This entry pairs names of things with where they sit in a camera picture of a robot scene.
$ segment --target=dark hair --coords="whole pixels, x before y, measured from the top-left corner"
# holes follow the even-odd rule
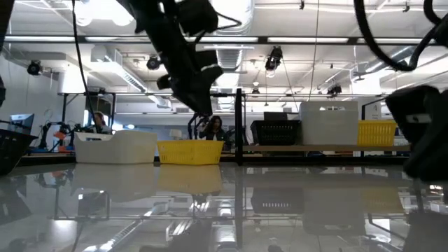
[[[216,120],[219,120],[219,130],[223,130],[223,121],[221,120],[221,118],[217,115],[213,116],[210,121],[209,121],[209,125],[208,125],[208,130],[211,131],[213,130],[213,124],[215,123]]]
[[[106,122],[104,121],[104,114],[103,114],[103,113],[101,113],[101,112],[95,112],[95,113],[93,113],[93,114],[94,114],[94,116],[98,116],[98,117],[101,118],[101,123],[102,123],[103,126],[106,125]]]

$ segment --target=white wall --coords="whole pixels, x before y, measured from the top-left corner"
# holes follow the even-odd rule
[[[46,122],[59,122],[62,119],[63,97],[57,95],[58,81],[45,76],[30,76],[27,70],[6,60],[0,55],[0,74],[6,86],[6,100],[0,108],[0,119],[9,120],[9,115],[34,113],[31,135],[38,136],[41,126]],[[66,110],[66,122],[81,123],[85,98],[78,97]],[[0,124],[1,129],[7,125]],[[59,127],[53,126],[48,132],[47,144],[53,146],[53,134]]]

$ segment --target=person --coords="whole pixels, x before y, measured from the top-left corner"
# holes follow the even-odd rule
[[[214,141],[225,141],[225,132],[223,130],[223,121],[217,115],[212,117],[207,124],[207,126],[203,126],[200,133],[199,138],[204,138],[206,140],[214,140]]]
[[[111,134],[112,130],[110,127],[108,127],[106,125],[106,122],[104,121],[104,114],[102,112],[94,112],[94,120],[96,122],[96,124],[98,125],[98,127],[100,128],[100,134]]]

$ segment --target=ceiling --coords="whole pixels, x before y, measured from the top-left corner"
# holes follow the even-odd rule
[[[69,35],[73,34],[71,26],[71,11],[62,1],[15,0],[11,18],[9,35]],[[304,10],[299,9],[300,1],[291,0],[254,0],[253,21],[245,36],[361,36],[355,15],[353,1],[350,0],[305,0]],[[365,0],[368,10],[378,10],[370,13],[369,23],[376,37],[421,38],[432,27],[422,10],[423,0],[409,0],[410,11],[403,12],[405,0]],[[448,12],[448,3],[434,0],[437,14],[443,16]],[[135,23],[120,27],[110,20],[93,20],[86,27],[78,27],[80,35],[86,36],[122,36],[134,35]],[[83,63],[93,78],[89,85],[104,86],[112,92],[136,92],[135,89],[117,78],[106,73],[95,73],[90,66],[90,51],[94,44],[82,44]],[[205,45],[198,45],[203,50]],[[374,64],[375,56],[365,45],[282,45],[283,64],[276,70],[275,77],[266,78],[264,61],[270,53],[272,45],[248,45],[244,50],[244,58],[239,70],[238,86],[245,92],[251,92],[253,83],[259,82],[261,94],[283,94],[292,91],[298,94],[323,92],[332,84],[342,86],[343,93],[351,92],[349,70],[356,64]],[[146,60],[155,54],[149,43],[128,44],[108,43],[109,50],[118,50],[123,55],[123,64],[133,75],[145,82],[149,90],[155,90],[155,81],[166,74],[163,68],[149,71]],[[382,46],[386,52],[398,50],[400,46]],[[75,47],[72,43],[13,43],[13,52],[47,52],[65,53],[76,59]],[[448,63],[448,51],[443,47],[427,48],[422,56],[419,67],[413,73],[385,71],[380,77],[382,92],[391,92],[399,87],[410,84],[420,84],[428,81],[444,89],[448,85],[444,77],[445,66]],[[270,102],[287,102],[291,98],[269,97]],[[126,97],[119,102],[152,102],[142,97]]]

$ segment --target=monitor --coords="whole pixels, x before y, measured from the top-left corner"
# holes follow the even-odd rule
[[[8,130],[22,134],[31,134],[34,114],[10,115]]]
[[[265,120],[288,120],[288,114],[285,112],[265,112]]]

